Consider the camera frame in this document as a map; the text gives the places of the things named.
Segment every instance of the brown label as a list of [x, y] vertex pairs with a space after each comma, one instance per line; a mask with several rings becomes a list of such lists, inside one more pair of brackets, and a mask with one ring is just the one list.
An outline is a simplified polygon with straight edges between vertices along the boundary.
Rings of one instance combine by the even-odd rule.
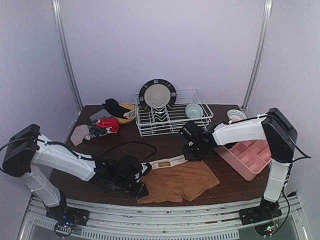
[[159, 162], [158, 163], [159, 168], [163, 168], [163, 167], [171, 167], [171, 164], [169, 161], [165, 161], [165, 162]]

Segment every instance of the pink divided tray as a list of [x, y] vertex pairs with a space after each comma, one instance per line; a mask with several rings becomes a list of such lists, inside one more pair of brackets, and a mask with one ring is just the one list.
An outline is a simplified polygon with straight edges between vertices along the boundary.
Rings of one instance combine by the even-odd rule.
[[219, 146], [214, 151], [247, 181], [254, 179], [271, 161], [266, 140], [238, 142], [230, 149]]

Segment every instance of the dark brown tabletop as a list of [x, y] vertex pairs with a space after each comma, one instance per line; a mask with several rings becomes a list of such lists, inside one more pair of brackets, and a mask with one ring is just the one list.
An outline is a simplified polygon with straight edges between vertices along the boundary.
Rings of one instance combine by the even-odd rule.
[[[89, 117], [102, 108], [103, 106], [101, 105], [85, 106], [74, 127], [82, 124], [90, 125]], [[239, 109], [237, 105], [210, 105], [210, 108], [214, 114], [214, 117], [211, 119], [211, 124], [227, 122], [227, 111], [230, 109]], [[148, 161], [181, 155], [183, 153], [183, 145], [187, 143], [179, 134], [141, 137], [137, 125], [135, 121], [133, 121], [120, 125], [120, 130], [116, 134], [95, 137], [90, 141], [84, 140], [84, 142], [77, 147], [70, 141], [69, 136], [66, 144], [79, 153], [99, 156], [107, 149], [127, 141], [147, 142], [156, 146], [157, 153], [150, 157]], [[143, 145], [127, 144], [111, 151], [105, 158], [117, 160], [125, 155], [133, 155], [138, 159], [142, 159], [152, 151], [152, 148]], [[263, 196], [269, 175], [268, 167], [252, 181], [246, 181], [216, 153], [213, 153], [213, 156], [205, 159], [204, 162], [219, 179], [220, 184], [212, 189], [206, 190], [201, 196], [191, 202], [183, 200], [181, 203], [166, 201], [162, 203], [137, 204], [137, 200], [120, 190], [108, 188], [102, 191], [97, 186], [81, 181], [75, 176], [56, 169], [52, 172], [50, 181], [64, 191], [66, 197], [69, 199], [123, 206], [198, 206], [246, 201]]]

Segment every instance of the white bowl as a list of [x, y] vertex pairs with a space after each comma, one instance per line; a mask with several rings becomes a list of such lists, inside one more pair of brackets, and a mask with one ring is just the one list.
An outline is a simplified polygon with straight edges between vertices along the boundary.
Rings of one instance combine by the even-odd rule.
[[244, 120], [244, 119], [248, 118], [244, 112], [239, 111], [237, 109], [229, 110], [227, 112], [227, 116], [228, 116], [229, 120], [231, 120], [233, 122]]
[[190, 103], [185, 107], [185, 114], [189, 119], [201, 118], [204, 110], [199, 104]]

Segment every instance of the metal pole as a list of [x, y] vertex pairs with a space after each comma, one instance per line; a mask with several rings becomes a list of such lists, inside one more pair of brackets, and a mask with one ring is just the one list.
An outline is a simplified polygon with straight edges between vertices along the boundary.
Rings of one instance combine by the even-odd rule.
[[253, 68], [252, 68], [252, 72], [251, 72], [251, 76], [250, 76], [250, 82], [249, 82], [248, 88], [246, 90], [246, 94], [245, 94], [244, 101], [242, 104], [242, 109], [245, 112], [248, 111], [248, 105], [251, 101], [251, 98], [252, 98], [252, 95], [254, 93], [254, 89], [256, 86], [256, 82], [258, 79], [258, 74], [259, 74], [259, 70], [260, 70], [260, 66], [261, 66], [261, 60], [262, 60], [263, 52], [264, 52], [265, 45], [266, 45], [266, 38], [267, 38], [267, 33], [268, 33], [268, 25], [269, 25], [270, 16], [271, 16], [272, 4], [273, 4], [273, 0], [265, 0], [258, 47], [256, 50], [254, 64], [253, 64]]
[[65, 36], [65, 30], [64, 30], [64, 24], [63, 24], [63, 19], [61, 15], [61, 9], [60, 9], [60, 0], [52, 0], [52, 6], [53, 6], [54, 20], [58, 30], [58, 36], [59, 36], [60, 45], [62, 49], [62, 54], [66, 64], [68, 75], [69, 75], [69, 82], [71, 85], [72, 94], [78, 110], [81, 111], [84, 108], [84, 106], [80, 98], [75, 75], [74, 75], [71, 61], [70, 61], [70, 56], [69, 56], [67, 41]]

